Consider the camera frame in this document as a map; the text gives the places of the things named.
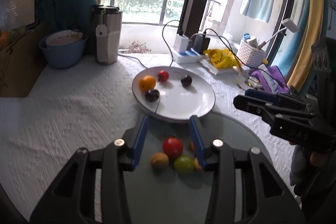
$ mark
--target round gray plate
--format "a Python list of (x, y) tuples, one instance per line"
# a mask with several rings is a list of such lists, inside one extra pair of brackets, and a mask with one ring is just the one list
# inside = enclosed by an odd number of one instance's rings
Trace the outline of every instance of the round gray plate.
[[(249, 150), (256, 146), (271, 161), (259, 138), (244, 125), (223, 115), (210, 113), (201, 119), (202, 125), (231, 147)], [(161, 173), (153, 171), (149, 161), (162, 152), (162, 142), (176, 136), (183, 145), (184, 155), (190, 151), (187, 124), (168, 124), (150, 119), (147, 138), (139, 166), (134, 172), (124, 172), (126, 193), (133, 224), (203, 224), (209, 205), (212, 172), (178, 174), (169, 166)], [(236, 170), (235, 221), (241, 219), (241, 175)]]

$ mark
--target hand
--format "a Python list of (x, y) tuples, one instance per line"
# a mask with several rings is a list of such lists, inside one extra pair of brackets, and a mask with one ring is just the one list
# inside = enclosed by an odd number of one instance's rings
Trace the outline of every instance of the hand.
[(310, 156), (310, 164), (315, 167), (322, 167), (328, 164), (329, 154), (323, 154), (318, 152), (313, 152)]

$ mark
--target screw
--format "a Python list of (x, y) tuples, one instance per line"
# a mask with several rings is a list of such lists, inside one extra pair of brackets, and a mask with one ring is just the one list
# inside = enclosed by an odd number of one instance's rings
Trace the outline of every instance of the screw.
[(255, 154), (255, 155), (258, 155), (258, 154), (260, 154), (260, 149), (257, 148), (257, 147), (252, 147), (252, 148), (251, 148), (251, 152), (252, 152), (253, 154)]
[(217, 140), (213, 140), (212, 144), (216, 147), (221, 147), (221, 146), (223, 146), (224, 143), (223, 143), (222, 140), (217, 139)]
[(80, 154), (80, 155), (84, 155), (84, 154), (86, 154), (86, 152), (87, 152), (86, 148), (80, 148), (80, 149), (77, 150), (77, 153)]
[(123, 146), (125, 144), (125, 141), (123, 139), (116, 139), (114, 141), (115, 146)]

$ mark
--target blue bowl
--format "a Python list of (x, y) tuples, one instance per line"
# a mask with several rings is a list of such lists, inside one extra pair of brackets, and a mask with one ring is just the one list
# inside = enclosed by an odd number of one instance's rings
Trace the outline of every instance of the blue bowl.
[(87, 35), (83, 39), (66, 45), (47, 47), (46, 40), (50, 35), (43, 37), (39, 42), (39, 47), (43, 51), (50, 66), (57, 69), (69, 68), (76, 64), (83, 55)]

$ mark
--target balcony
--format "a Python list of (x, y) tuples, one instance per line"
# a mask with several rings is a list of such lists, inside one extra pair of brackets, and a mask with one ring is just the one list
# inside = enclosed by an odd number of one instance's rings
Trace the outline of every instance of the balcony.
[[(101, 4), (118, 6), (124, 12), (120, 48), (129, 49), (129, 52), (169, 52), (161, 37), (162, 27), (171, 20), (180, 19), (184, 0), (101, 0)], [(217, 1), (207, 0), (200, 30), (206, 26), (213, 9), (220, 6)], [(170, 47), (174, 44), (178, 25), (174, 21), (165, 28), (164, 36)]]

